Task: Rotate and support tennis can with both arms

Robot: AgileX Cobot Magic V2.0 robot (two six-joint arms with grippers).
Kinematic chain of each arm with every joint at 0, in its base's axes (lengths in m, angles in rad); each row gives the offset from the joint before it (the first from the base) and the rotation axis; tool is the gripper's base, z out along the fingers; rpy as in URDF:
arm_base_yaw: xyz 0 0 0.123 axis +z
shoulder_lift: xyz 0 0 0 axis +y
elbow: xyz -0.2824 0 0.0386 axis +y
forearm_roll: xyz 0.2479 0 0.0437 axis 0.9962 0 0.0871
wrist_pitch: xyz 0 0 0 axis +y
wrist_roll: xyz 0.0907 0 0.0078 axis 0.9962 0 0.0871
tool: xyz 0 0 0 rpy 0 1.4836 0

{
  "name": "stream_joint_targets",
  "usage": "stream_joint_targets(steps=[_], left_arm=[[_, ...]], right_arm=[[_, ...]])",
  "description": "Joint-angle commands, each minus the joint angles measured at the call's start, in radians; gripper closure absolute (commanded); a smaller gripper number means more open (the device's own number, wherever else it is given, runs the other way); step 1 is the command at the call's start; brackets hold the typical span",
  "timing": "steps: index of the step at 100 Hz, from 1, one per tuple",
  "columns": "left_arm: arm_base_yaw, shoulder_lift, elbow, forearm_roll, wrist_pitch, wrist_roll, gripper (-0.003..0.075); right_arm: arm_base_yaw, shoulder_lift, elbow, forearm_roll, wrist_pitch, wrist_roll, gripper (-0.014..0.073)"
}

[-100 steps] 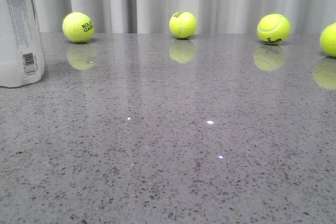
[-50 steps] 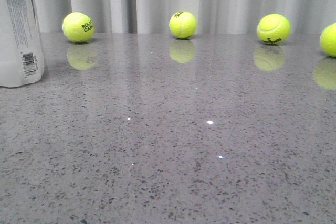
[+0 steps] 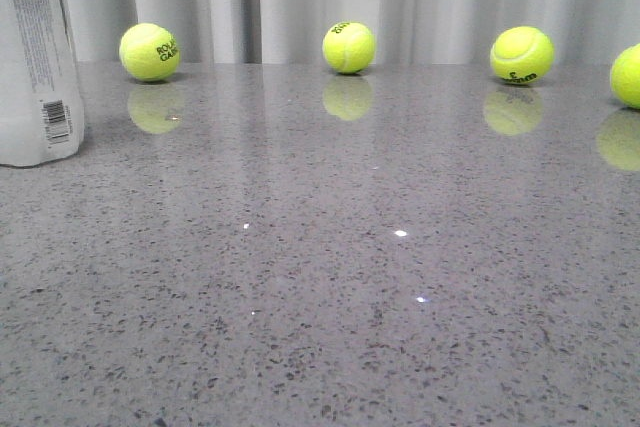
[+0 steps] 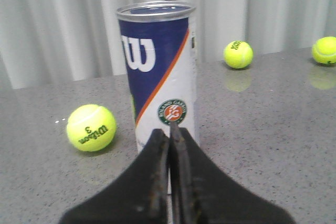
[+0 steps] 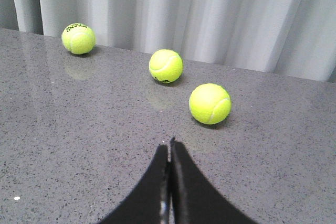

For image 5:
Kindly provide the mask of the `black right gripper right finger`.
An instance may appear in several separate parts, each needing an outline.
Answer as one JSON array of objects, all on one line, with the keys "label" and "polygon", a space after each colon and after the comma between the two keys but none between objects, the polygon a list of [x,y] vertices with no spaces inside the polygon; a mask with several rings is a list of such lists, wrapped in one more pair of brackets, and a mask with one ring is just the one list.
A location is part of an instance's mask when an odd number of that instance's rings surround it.
[{"label": "black right gripper right finger", "polygon": [[175,223],[255,223],[214,188],[182,142],[172,138],[170,145]]}]

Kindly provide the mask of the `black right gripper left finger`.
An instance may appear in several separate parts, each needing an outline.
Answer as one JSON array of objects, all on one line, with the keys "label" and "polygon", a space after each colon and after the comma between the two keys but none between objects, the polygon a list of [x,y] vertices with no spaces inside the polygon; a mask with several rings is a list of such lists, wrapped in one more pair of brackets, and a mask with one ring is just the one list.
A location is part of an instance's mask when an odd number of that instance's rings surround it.
[{"label": "black right gripper left finger", "polygon": [[151,164],[123,202],[101,223],[168,223],[168,148],[160,145]]}]

